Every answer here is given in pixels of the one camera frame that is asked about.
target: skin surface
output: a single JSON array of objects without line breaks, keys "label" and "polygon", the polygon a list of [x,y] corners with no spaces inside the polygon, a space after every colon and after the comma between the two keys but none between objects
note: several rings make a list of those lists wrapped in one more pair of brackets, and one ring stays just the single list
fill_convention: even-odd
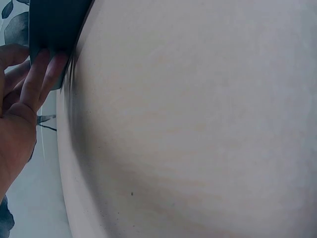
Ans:
[{"label": "skin surface", "polygon": [[[29,49],[17,44],[0,47],[0,196],[22,171],[36,142],[36,111],[63,70],[67,56],[40,51],[34,63]],[[4,73],[9,66],[17,68]]]}]

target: pale skin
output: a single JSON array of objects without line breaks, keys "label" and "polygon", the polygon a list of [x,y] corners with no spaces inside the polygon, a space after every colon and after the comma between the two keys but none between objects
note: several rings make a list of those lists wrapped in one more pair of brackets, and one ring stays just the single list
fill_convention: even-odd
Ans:
[{"label": "pale skin", "polygon": [[[29,49],[17,44],[0,47],[0,197],[28,162],[36,142],[36,112],[61,74],[67,56],[40,51],[32,66]],[[18,65],[4,73],[9,66]]]}]

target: dark fabric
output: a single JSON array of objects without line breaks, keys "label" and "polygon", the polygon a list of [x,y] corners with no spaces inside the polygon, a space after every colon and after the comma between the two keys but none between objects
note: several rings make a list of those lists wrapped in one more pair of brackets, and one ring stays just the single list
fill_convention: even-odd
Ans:
[{"label": "dark fabric", "polygon": [[8,209],[8,199],[5,196],[0,204],[0,238],[8,238],[13,226],[13,215]]}]

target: dark leaf pattern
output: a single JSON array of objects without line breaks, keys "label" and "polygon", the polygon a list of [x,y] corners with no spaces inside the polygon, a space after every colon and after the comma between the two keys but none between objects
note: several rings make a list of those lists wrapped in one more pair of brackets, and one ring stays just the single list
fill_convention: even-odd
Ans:
[{"label": "dark leaf pattern", "polygon": [[6,44],[29,44],[29,12],[23,12],[12,18],[4,30],[4,42]]},{"label": "dark leaf pattern", "polygon": [[30,0],[17,0],[17,1],[21,3],[25,3],[27,5],[30,3]]},{"label": "dark leaf pattern", "polygon": [[13,2],[10,1],[10,2],[4,7],[4,9],[2,10],[2,13],[1,13],[2,19],[8,18],[8,17],[10,16],[12,10],[13,10]]}]

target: finger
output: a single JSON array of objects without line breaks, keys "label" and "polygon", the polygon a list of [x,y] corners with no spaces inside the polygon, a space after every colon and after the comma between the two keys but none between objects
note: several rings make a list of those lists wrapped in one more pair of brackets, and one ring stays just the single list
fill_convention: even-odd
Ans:
[{"label": "finger", "polygon": [[18,44],[0,46],[0,117],[2,117],[2,99],[4,89],[4,70],[9,66],[20,64],[29,55],[29,49]]},{"label": "finger", "polygon": [[35,58],[22,87],[20,102],[30,107],[34,112],[37,110],[42,83],[49,61],[49,50],[41,50]]},{"label": "finger", "polygon": [[66,63],[67,63],[68,57],[64,53],[57,54],[50,62],[48,66],[47,73],[45,75],[41,94],[39,97],[39,105],[40,107],[44,101],[46,100],[51,88],[54,86],[56,81],[58,80],[58,77],[62,73]]},{"label": "finger", "polygon": [[3,113],[5,114],[9,108],[20,101],[20,95],[25,79],[20,81],[15,88],[3,99]]},{"label": "finger", "polygon": [[18,44],[0,46],[0,66],[5,70],[9,66],[23,63],[29,56],[29,48]]},{"label": "finger", "polygon": [[4,97],[8,95],[21,80],[25,79],[30,71],[30,67],[30,61],[26,61],[5,75]]}]

